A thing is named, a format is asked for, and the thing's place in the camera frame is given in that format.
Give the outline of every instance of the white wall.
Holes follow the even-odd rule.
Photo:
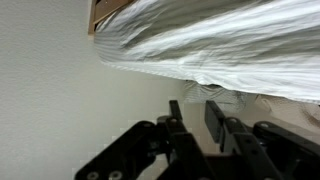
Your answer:
[[[133,121],[168,113],[183,82],[109,69],[88,1],[2,0],[0,179],[65,180]]]

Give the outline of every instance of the mattress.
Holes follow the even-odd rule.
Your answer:
[[[320,104],[319,0],[136,0],[99,23],[108,66]]]

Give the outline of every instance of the bedspread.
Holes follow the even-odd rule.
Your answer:
[[[112,67],[320,104],[320,0],[137,0],[101,22]]]

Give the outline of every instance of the black metal bracket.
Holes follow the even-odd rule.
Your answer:
[[[177,101],[170,101],[170,110],[171,115],[158,118],[157,124],[135,124],[79,170],[75,179],[134,180],[159,154],[168,160],[159,180],[320,179],[319,146],[274,124],[261,122],[252,130],[237,118],[225,118],[208,101],[205,122],[223,154],[205,156],[184,127]]]

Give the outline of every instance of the bolt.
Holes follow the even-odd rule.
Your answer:
[[[265,123],[262,123],[261,126],[262,126],[262,127],[265,127],[265,128],[268,128],[268,127],[269,127],[269,125],[268,125],[268,124],[265,124]]]
[[[99,174],[97,172],[90,172],[87,175],[87,180],[97,180],[99,178]]]
[[[122,178],[122,173],[120,171],[112,171],[109,174],[109,180],[120,180]]]

